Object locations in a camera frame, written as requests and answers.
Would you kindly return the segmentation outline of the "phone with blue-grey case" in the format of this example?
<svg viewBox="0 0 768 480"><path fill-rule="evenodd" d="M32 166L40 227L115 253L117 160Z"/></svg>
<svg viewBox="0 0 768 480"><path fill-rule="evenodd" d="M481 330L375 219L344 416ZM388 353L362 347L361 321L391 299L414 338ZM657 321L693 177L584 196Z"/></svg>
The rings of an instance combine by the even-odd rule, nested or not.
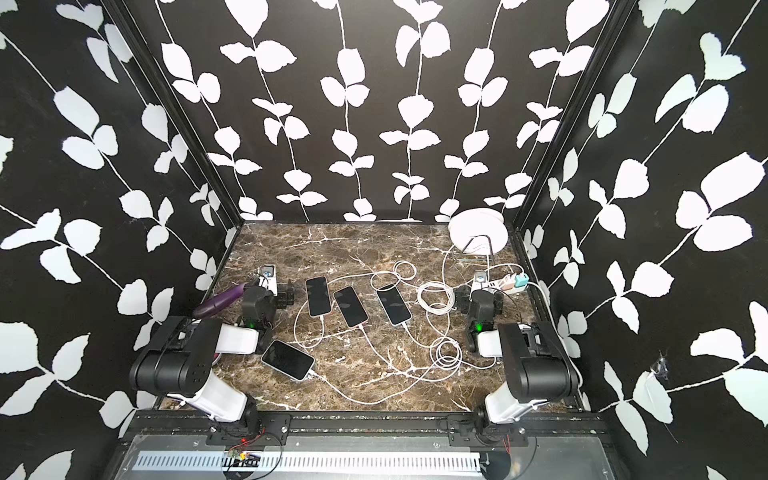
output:
<svg viewBox="0 0 768 480"><path fill-rule="evenodd" d="M305 282L309 315L319 318L327 315L332 310L332 302L329 296L327 279L316 277Z"/></svg>

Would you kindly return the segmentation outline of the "phone with white case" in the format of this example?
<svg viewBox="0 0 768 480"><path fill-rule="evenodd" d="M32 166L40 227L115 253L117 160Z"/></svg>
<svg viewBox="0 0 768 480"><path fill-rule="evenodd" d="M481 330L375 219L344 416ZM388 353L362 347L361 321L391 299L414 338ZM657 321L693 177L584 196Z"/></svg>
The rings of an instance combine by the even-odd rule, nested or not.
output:
<svg viewBox="0 0 768 480"><path fill-rule="evenodd" d="M261 361L295 381L303 381L315 364L311 355L280 340L274 340L267 347Z"/></svg>

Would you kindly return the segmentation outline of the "phone with mint case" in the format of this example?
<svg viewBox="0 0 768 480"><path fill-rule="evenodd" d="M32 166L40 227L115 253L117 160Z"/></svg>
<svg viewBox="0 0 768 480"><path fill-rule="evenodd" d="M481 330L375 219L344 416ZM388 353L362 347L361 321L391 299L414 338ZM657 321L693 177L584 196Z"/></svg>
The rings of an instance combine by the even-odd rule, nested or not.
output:
<svg viewBox="0 0 768 480"><path fill-rule="evenodd" d="M412 319L406 302L394 284L386 285L378 290L377 296L392 326L404 324Z"/></svg>

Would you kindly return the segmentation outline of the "phone with pink case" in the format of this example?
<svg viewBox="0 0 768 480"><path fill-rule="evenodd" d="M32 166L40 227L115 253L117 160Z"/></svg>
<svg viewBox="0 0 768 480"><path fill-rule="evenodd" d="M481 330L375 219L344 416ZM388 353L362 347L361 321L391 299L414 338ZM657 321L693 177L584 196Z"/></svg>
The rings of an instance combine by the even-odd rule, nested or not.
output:
<svg viewBox="0 0 768 480"><path fill-rule="evenodd" d="M357 327L369 319L368 313L353 287L348 286L336 291L334 299L349 328Z"/></svg>

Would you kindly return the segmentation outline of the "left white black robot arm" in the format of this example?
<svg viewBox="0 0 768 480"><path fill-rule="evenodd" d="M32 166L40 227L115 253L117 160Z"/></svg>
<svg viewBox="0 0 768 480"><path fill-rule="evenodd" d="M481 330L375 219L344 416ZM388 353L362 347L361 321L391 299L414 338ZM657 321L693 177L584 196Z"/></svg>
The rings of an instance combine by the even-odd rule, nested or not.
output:
<svg viewBox="0 0 768 480"><path fill-rule="evenodd" d="M213 371L216 356L260 355L273 340L279 310L295 302L294 283L272 277L236 285L205 301L190 317L165 321L129 373L136 390L175 398L221 423L253 427L255 403Z"/></svg>

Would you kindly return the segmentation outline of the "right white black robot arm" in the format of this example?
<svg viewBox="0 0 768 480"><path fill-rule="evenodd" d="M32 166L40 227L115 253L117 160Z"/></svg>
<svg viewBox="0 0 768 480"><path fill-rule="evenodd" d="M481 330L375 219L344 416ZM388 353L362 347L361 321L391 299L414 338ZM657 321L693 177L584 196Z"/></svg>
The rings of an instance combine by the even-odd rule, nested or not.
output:
<svg viewBox="0 0 768 480"><path fill-rule="evenodd" d="M542 405L576 394L579 386L577 371L551 326L495 321L503 297L500 290L455 290L456 306L466 315L469 351L499 360L504 370L501 386L478 408L485 425L513 424Z"/></svg>

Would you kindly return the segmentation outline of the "white power strip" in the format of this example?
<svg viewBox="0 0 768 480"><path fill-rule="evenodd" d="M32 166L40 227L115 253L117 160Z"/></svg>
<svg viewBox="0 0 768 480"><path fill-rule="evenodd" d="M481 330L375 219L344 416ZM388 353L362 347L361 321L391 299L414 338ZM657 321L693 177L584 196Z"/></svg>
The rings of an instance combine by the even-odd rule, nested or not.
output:
<svg viewBox="0 0 768 480"><path fill-rule="evenodd" d="M487 272L477 271L474 274L470 291L485 290L513 294L523 292L529 283L529 277L525 273L510 273L500 279L491 280Z"/></svg>

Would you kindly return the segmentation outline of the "purple eggplant toy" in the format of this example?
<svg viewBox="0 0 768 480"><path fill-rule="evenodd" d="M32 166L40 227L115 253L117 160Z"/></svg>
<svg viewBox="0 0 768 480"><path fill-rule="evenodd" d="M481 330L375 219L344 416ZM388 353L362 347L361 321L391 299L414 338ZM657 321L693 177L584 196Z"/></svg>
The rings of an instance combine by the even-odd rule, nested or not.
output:
<svg viewBox="0 0 768 480"><path fill-rule="evenodd" d="M245 289L245 284L238 284L211 297L193 310L192 317L195 319L204 319L215 316L233 304L236 300L240 299L244 294Z"/></svg>

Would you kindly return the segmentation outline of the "white round plate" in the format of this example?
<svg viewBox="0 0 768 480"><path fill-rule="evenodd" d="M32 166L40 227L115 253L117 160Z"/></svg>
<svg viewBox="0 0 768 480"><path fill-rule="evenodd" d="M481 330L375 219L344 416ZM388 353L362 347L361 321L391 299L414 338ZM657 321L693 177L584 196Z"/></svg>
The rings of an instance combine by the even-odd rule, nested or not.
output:
<svg viewBox="0 0 768 480"><path fill-rule="evenodd" d="M454 246L462 253L490 256L508 243L509 233L501 213L490 208L465 210L453 217L448 231Z"/></svg>

